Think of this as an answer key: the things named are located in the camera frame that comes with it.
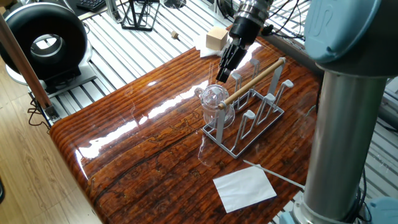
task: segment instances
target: wooden dowel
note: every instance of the wooden dowel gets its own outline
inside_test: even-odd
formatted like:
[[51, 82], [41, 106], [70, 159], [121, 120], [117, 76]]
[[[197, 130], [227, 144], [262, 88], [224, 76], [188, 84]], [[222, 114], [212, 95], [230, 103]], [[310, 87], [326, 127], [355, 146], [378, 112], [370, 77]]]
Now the wooden dowel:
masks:
[[[250, 88], [255, 86], [259, 81], [261, 81], [264, 77], [266, 77], [271, 72], [273, 72], [279, 66], [283, 65], [283, 63], [285, 63], [285, 61], [283, 59], [279, 59], [277, 62], [275, 62], [269, 68], [267, 68], [265, 71], [260, 73], [260, 75], [258, 75], [256, 78], [251, 80], [248, 84], [244, 85], [242, 88], [240, 88], [234, 94], [232, 94], [230, 97], [228, 97], [226, 100], [224, 100], [225, 106], [230, 105], [233, 101], [237, 100], [240, 96], [244, 95], [245, 92], [249, 91]], [[224, 104], [220, 103], [218, 105], [218, 109], [223, 110], [224, 109]]]
[[6, 52], [10, 55], [10, 58], [18, 68], [18, 71], [25, 78], [26, 83], [29, 85], [39, 104], [43, 107], [43, 109], [51, 106], [49, 96], [47, 96], [46, 92], [44, 91], [39, 79], [36, 76], [36, 73], [33, 71], [32, 66], [30, 66], [30, 63], [28, 62], [21, 47], [15, 39], [14, 34], [12, 34], [2, 15], [0, 15], [0, 42], [6, 49]]

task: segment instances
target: white cable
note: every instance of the white cable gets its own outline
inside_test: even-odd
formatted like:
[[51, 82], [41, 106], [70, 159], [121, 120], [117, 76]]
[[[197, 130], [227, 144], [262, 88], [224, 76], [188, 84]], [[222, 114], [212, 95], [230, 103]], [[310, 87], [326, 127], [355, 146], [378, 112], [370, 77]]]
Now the white cable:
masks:
[[245, 163], [247, 163], [247, 164], [249, 164], [249, 165], [252, 165], [252, 166], [254, 166], [254, 167], [257, 167], [257, 168], [259, 168], [259, 169], [262, 169], [263, 171], [266, 171], [267, 173], [269, 173], [269, 174], [272, 174], [272, 175], [274, 175], [274, 176], [276, 176], [276, 177], [279, 177], [279, 178], [281, 178], [282, 180], [285, 180], [285, 181], [287, 181], [287, 182], [289, 182], [289, 183], [291, 183], [291, 184], [293, 184], [293, 185], [296, 185], [297, 187], [300, 187], [301, 189], [303, 189], [304, 190], [304, 185], [301, 185], [301, 184], [299, 184], [299, 183], [297, 183], [297, 182], [294, 182], [293, 180], [290, 180], [290, 179], [288, 179], [288, 178], [286, 178], [286, 177], [284, 177], [284, 176], [282, 176], [282, 175], [279, 175], [279, 174], [277, 174], [277, 173], [275, 173], [275, 172], [273, 172], [273, 171], [271, 171], [271, 170], [267, 170], [266, 168], [263, 168], [263, 167], [261, 167], [259, 164], [253, 164], [253, 163], [251, 163], [251, 162], [249, 162], [249, 161], [246, 161], [246, 160], [243, 160], [243, 162], [245, 162]]

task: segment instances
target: white paper sheet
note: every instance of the white paper sheet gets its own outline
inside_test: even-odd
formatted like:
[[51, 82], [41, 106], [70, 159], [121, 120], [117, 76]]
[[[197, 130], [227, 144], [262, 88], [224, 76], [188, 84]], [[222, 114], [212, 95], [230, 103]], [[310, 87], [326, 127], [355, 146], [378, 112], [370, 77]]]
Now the white paper sheet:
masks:
[[276, 196], [264, 171], [249, 167], [213, 179], [226, 213]]

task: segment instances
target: glass cup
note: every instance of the glass cup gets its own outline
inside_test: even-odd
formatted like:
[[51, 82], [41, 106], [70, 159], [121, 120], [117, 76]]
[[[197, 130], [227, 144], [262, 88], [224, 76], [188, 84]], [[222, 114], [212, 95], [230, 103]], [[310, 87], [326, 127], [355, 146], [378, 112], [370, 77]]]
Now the glass cup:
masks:
[[[204, 109], [203, 117], [209, 127], [216, 129], [220, 110], [219, 103], [229, 97], [226, 88], [220, 85], [210, 85], [204, 90], [197, 88], [195, 95], [199, 97], [200, 103]], [[235, 119], [235, 110], [232, 105], [229, 105], [225, 111], [224, 128], [227, 128]]]

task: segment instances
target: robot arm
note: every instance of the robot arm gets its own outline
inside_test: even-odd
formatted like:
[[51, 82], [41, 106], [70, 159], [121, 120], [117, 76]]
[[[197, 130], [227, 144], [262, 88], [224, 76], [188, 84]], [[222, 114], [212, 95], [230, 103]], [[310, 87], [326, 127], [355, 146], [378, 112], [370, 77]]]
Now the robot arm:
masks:
[[246, 0], [240, 4], [229, 32], [233, 41], [221, 58], [216, 77], [218, 81], [226, 82], [231, 71], [239, 65], [247, 52], [246, 46], [253, 44], [269, 17], [268, 10], [273, 2], [274, 0]]

